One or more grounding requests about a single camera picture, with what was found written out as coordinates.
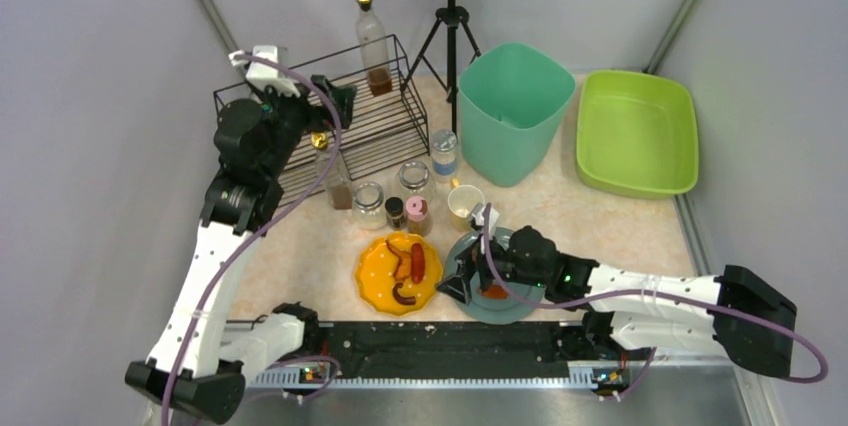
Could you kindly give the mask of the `oil bottle gold cap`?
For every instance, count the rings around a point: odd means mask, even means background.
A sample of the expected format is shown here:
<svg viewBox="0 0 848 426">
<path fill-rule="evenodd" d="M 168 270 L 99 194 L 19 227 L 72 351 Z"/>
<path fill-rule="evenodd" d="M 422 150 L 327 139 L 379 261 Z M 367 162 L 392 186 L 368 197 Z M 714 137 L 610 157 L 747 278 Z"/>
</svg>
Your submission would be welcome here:
<svg viewBox="0 0 848 426">
<path fill-rule="evenodd" d="M 326 172 L 322 185 L 329 205 L 335 210 L 350 210 L 353 205 L 352 180 L 344 158 L 337 151 L 336 141 L 328 132 L 311 134 L 315 151 L 315 169 L 318 174 Z"/>
<path fill-rule="evenodd" d="M 377 97 L 392 91 L 392 75 L 384 26 L 373 9 L 373 0 L 356 0 L 359 16 L 355 31 L 367 84 Z"/>
</svg>

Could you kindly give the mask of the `large clear glass jar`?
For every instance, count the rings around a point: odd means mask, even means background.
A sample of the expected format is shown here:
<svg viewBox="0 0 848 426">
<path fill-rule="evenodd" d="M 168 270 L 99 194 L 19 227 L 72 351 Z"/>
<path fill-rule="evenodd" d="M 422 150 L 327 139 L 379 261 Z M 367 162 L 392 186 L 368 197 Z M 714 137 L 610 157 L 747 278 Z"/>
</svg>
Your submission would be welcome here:
<svg viewBox="0 0 848 426">
<path fill-rule="evenodd" d="M 410 160 L 402 164 L 397 173 L 397 184 L 399 196 L 404 201 L 420 196 L 432 204 L 436 199 L 432 175 L 423 161 Z"/>
</svg>

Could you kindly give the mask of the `blue label jar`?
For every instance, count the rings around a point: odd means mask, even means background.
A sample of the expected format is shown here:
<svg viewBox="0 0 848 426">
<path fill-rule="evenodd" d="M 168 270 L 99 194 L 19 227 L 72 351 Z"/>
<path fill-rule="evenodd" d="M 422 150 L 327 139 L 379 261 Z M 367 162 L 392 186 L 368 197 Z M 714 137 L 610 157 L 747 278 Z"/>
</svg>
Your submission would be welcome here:
<svg viewBox="0 0 848 426">
<path fill-rule="evenodd" d="M 458 139 L 450 129 L 440 129 L 431 134 L 432 171 L 437 182 L 448 182 L 458 165 Z"/>
</svg>

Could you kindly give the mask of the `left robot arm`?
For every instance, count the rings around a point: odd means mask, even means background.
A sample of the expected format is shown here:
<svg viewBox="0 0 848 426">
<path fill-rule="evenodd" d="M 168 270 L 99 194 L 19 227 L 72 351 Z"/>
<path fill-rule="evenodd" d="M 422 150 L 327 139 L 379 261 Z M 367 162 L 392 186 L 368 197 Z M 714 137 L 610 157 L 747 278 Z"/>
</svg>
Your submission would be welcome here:
<svg viewBox="0 0 848 426">
<path fill-rule="evenodd" d="M 347 129 L 356 95 L 353 85 L 315 75 L 289 91 L 254 87 L 218 107 L 219 169 L 205 193 L 191 265 L 159 340 L 125 373 L 128 386 L 164 411 L 224 424 L 250 382 L 315 337 L 317 314 L 296 303 L 278 306 L 232 342 L 223 334 L 245 267 L 280 204 L 288 160 L 305 135 Z"/>
</svg>

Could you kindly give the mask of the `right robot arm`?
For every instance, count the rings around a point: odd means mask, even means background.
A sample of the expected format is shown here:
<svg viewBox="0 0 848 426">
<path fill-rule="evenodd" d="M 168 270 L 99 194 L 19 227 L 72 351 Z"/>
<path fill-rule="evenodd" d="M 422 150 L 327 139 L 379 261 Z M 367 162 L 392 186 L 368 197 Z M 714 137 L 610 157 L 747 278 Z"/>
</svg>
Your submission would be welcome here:
<svg viewBox="0 0 848 426">
<path fill-rule="evenodd" d="M 751 270 L 725 266 L 717 276 L 636 273 L 557 250 L 530 226 L 506 242 L 470 233 L 452 258 L 439 292 L 470 304 L 473 295 L 505 285 L 537 290 L 555 307 L 586 312 L 590 341 L 627 351 L 667 348 L 723 355 L 762 376 L 790 376 L 796 305 Z"/>
</svg>

